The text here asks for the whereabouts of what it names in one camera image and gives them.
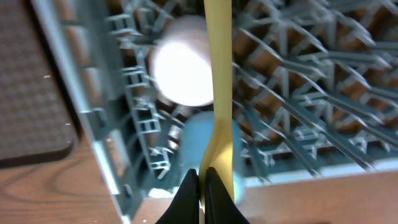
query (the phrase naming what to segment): white object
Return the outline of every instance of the white object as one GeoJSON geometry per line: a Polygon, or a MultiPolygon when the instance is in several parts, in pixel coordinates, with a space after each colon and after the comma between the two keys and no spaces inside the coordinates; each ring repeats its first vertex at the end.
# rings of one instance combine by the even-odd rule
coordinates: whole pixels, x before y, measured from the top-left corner
{"type": "Polygon", "coordinates": [[[213,102],[210,48],[206,20],[183,16],[165,31],[150,59],[156,87],[169,100],[185,106],[213,102]]]}

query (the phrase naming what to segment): yellow handle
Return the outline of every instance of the yellow handle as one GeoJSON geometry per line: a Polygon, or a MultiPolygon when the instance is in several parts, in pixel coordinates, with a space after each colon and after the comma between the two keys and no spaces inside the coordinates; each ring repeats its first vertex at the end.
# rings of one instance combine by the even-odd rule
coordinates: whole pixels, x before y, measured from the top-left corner
{"type": "Polygon", "coordinates": [[[205,175],[214,167],[234,200],[232,141],[232,5],[231,0],[205,0],[210,42],[215,123],[200,164],[201,205],[205,207],[205,175]]]}

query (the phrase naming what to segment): dishwasher basket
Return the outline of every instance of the dishwasher basket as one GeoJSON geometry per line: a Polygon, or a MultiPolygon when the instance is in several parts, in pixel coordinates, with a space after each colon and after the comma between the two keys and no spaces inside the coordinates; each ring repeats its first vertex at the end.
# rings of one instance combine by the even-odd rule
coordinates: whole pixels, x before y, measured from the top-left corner
{"type": "MultiPolygon", "coordinates": [[[[233,116],[247,187],[398,168],[396,0],[233,1],[233,116]]],[[[210,106],[159,98],[148,58],[200,0],[35,0],[124,223],[180,181],[184,122],[210,106]]]]}

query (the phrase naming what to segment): wooden floor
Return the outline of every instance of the wooden floor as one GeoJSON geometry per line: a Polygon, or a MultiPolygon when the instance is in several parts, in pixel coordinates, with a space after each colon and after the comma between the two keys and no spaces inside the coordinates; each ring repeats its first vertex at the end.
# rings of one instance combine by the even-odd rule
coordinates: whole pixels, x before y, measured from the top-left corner
{"type": "MultiPolygon", "coordinates": [[[[398,173],[247,191],[251,223],[398,223],[398,173]]],[[[154,223],[169,199],[146,200],[134,223],[154,223]]],[[[62,162],[0,171],[0,223],[119,223],[90,148],[62,162]]]]}

